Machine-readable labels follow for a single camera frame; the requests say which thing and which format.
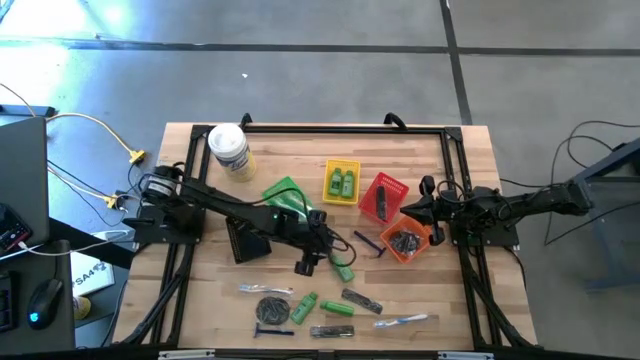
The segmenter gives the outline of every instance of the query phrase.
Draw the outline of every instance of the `small green bottle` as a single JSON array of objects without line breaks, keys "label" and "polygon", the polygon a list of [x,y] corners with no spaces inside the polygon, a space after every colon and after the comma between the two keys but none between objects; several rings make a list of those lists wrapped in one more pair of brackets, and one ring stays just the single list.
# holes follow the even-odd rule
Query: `small green bottle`
[{"label": "small green bottle", "polygon": [[309,295],[305,295],[296,310],[291,314],[291,320],[298,325],[302,324],[304,318],[306,318],[313,307],[316,306],[317,298],[318,294],[314,292],[309,293]]},{"label": "small green bottle", "polygon": [[340,196],[340,190],[342,189],[342,170],[336,168],[331,174],[331,180],[329,181],[329,195]]},{"label": "small green bottle", "polygon": [[340,303],[336,303],[333,301],[323,301],[320,303],[320,309],[324,309],[327,311],[331,311],[332,313],[336,313],[338,315],[343,316],[353,316],[353,308],[349,305],[344,305]]},{"label": "small green bottle", "polygon": [[351,199],[353,197],[353,171],[347,170],[347,175],[342,180],[342,193],[343,198]]},{"label": "small green bottle", "polygon": [[332,262],[331,265],[333,265],[333,268],[336,269],[336,272],[338,272],[338,275],[340,276],[340,279],[342,279],[342,282],[349,282],[353,280],[354,277],[356,277],[353,271],[351,271],[350,267],[336,265],[336,264],[338,265],[345,264],[345,262],[342,261],[342,259],[340,259],[337,255],[331,254],[329,256],[331,256],[331,262]]}]

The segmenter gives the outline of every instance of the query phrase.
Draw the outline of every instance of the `yellow tray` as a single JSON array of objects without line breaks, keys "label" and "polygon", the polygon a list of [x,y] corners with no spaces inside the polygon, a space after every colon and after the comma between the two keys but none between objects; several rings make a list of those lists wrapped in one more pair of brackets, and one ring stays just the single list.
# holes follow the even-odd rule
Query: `yellow tray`
[{"label": "yellow tray", "polygon": [[[342,196],[329,195],[329,181],[331,175],[336,168],[340,168],[342,174],[347,173],[347,170],[353,171],[353,197],[351,199],[343,198]],[[352,160],[327,160],[327,169],[324,174],[324,190],[322,191],[322,201],[329,204],[336,205],[355,205],[358,203],[358,194],[360,192],[360,163]]]}]

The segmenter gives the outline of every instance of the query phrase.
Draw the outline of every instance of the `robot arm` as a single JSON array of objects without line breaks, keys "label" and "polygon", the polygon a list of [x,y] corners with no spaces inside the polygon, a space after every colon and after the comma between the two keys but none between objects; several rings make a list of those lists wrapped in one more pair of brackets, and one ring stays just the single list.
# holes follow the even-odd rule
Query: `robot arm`
[{"label": "robot arm", "polygon": [[476,186],[464,199],[458,199],[455,190],[440,191],[443,181],[435,185],[432,176],[420,182],[422,198],[400,209],[403,214],[423,225],[432,225],[432,245],[444,241],[438,221],[454,222],[470,233],[481,234],[496,226],[513,226],[529,215],[556,212],[567,215],[585,215],[592,207],[584,191],[573,182],[554,184],[536,192],[516,196],[502,196],[497,189]]}]

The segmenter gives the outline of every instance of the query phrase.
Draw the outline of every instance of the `black metal frame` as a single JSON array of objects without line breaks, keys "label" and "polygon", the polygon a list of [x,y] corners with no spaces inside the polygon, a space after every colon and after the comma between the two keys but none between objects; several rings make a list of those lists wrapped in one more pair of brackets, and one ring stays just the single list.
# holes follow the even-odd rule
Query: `black metal frame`
[{"label": "black metal frame", "polygon": [[[464,142],[462,137],[462,129],[460,127],[408,127],[400,118],[393,113],[387,114],[384,120],[384,124],[395,124],[396,126],[340,126],[340,125],[327,125],[327,126],[270,126],[270,125],[257,125],[253,123],[251,116],[245,114],[241,126],[246,133],[313,133],[313,134],[420,134],[420,135],[436,135],[438,136],[442,149],[442,156],[444,159],[445,177],[448,180],[455,181],[455,174],[453,168],[453,160],[451,156],[450,145],[453,143],[455,152],[460,165],[461,172],[461,185],[465,191],[471,191],[471,177],[469,174],[469,168],[467,164],[466,153],[464,149]],[[206,135],[213,129],[213,125],[193,125],[190,135],[189,150],[187,153],[187,159],[185,161],[185,174],[191,176],[194,169],[196,151],[198,142],[204,139]],[[203,146],[202,161],[199,169],[199,176],[194,180],[205,182],[209,160],[211,152],[208,146]],[[450,190],[455,191],[455,187],[452,184],[448,184]],[[484,245],[482,243],[472,243],[467,241],[466,233],[459,228],[456,228],[455,223],[450,224],[451,239],[454,245],[458,247],[458,254],[460,259],[460,269],[463,280],[463,287],[465,292],[465,298],[467,303],[467,311],[469,316],[469,326],[471,330],[471,336],[473,340],[473,352],[476,353],[491,353],[496,359],[540,359],[540,358],[562,358],[562,359],[614,359],[611,357],[565,353],[557,351],[547,351],[541,347],[533,346],[520,336],[517,330],[509,323],[504,313],[500,310],[500,307],[493,300],[491,282],[489,279],[489,271],[486,260],[486,254],[484,251]],[[517,236],[516,232],[511,232],[511,236]],[[169,245],[169,251],[167,253],[167,261],[165,263],[165,270],[162,278],[161,289],[165,289],[168,285],[174,270],[174,263],[178,254],[178,244]],[[180,337],[180,330],[182,324],[182,318],[184,314],[184,307],[186,305],[186,292],[188,289],[189,272],[191,264],[193,262],[193,255],[195,252],[195,245],[184,245],[185,256],[183,261],[187,262],[188,272],[187,277],[181,283],[178,290],[178,297],[176,301],[175,311],[173,314],[173,321],[170,334],[166,342],[161,342],[161,328],[164,321],[164,309],[162,314],[154,324],[154,328],[151,336],[151,344],[147,346],[156,346],[159,350],[167,350],[166,346],[170,346],[172,349],[178,349],[178,340]],[[475,248],[477,268],[476,272],[471,263],[469,257],[470,248]],[[482,330],[480,327],[480,319],[478,315],[478,306],[476,303],[476,294],[485,304],[487,309],[487,317],[490,330],[490,341],[485,341]],[[507,339],[511,346],[502,345],[502,335]],[[421,359],[438,359],[443,358],[442,352],[438,351],[367,351],[367,350],[291,350],[291,349],[208,349],[208,352],[215,354],[217,357],[228,358],[288,358],[291,356],[299,357],[312,357],[317,359],[336,359],[336,358],[363,358],[363,357],[384,357],[384,358],[421,358]]]},{"label": "black metal frame", "polygon": [[[243,116],[241,126],[246,133],[254,134],[254,133],[314,133],[314,134],[388,134],[388,133],[402,133],[402,134],[421,134],[421,135],[435,135],[438,136],[440,140],[440,145],[442,149],[442,156],[444,159],[445,165],[445,177],[448,180],[454,181],[455,175],[453,170],[453,161],[451,157],[450,151],[450,143],[453,142],[455,145],[456,154],[460,163],[460,171],[462,175],[462,186],[465,191],[471,191],[471,177],[469,175],[469,168],[467,165],[466,153],[464,149],[464,143],[462,138],[462,130],[460,127],[407,127],[404,122],[395,114],[388,113],[385,116],[383,124],[390,125],[394,124],[395,126],[390,127],[380,127],[380,126],[269,126],[269,125],[256,125],[253,123],[251,116],[249,114],[245,114]],[[190,142],[189,142],[189,150],[187,152],[187,158],[185,159],[185,174],[187,176],[191,176],[194,168],[194,164],[196,161],[196,149],[198,147],[198,142],[201,139],[204,139],[206,135],[213,129],[214,126],[211,125],[194,125],[191,130]],[[200,181],[202,183],[206,182],[207,171],[209,167],[209,159],[211,157],[211,151],[208,146],[203,146],[202,152],[202,161],[200,164],[200,171],[197,178],[193,178],[194,180]],[[450,190],[455,191],[455,187],[451,184],[448,184]],[[160,286],[160,292],[162,292],[169,281],[171,280],[174,264],[176,261],[176,257],[178,255],[178,244],[170,244],[169,250],[167,252],[167,258],[165,262],[165,269],[162,276],[162,282]],[[459,246],[459,254],[460,261],[463,264],[464,257],[466,257],[466,261],[470,261],[468,258],[468,251],[466,248],[466,244],[463,242],[458,242]],[[188,251],[189,254],[184,257],[184,261],[188,261],[188,267],[190,269],[191,263],[193,261],[195,245],[186,245],[185,251]],[[484,253],[484,249],[482,246],[476,246],[477,252],[477,261],[478,268],[480,269],[479,281],[481,287],[489,297],[492,298],[491,294],[491,282],[489,280],[489,272],[487,268],[486,257]],[[479,346],[486,345],[484,341],[481,330],[480,330],[480,320],[478,318],[477,305],[475,302],[474,289],[471,280],[471,274],[469,271],[474,271],[473,268],[469,268],[466,266],[461,266],[462,275],[463,275],[463,283],[465,288],[465,296],[467,300],[467,308],[469,312],[469,322],[471,326],[471,333],[473,338],[473,344],[475,348]],[[166,343],[171,345],[178,345],[178,339],[180,337],[180,329],[182,323],[182,317],[184,314],[184,306],[185,306],[185,298],[186,292],[188,289],[189,279],[188,277],[182,282],[180,289],[178,291],[178,299],[176,302],[175,312],[173,315],[173,321],[171,326],[170,335],[166,341]],[[500,331],[497,322],[494,319],[494,315],[487,309],[487,315],[489,317],[489,325],[491,330],[491,344],[501,345]],[[162,324],[164,322],[164,309],[162,310],[162,314],[159,316],[157,322],[154,324],[152,333],[151,333],[151,343],[152,344],[160,344],[160,338],[162,336]]]}]

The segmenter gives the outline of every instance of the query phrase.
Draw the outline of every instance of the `computer mouse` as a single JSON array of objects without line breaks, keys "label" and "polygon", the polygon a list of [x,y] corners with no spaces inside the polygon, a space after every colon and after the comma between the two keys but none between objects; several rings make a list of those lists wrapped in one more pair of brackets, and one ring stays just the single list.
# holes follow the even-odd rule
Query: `computer mouse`
[{"label": "computer mouse", "polygon": [[48,279],[41,282],[31,294],[27,306],[27,323],[34,330],[49,326],[56,317],[62,281]]}]

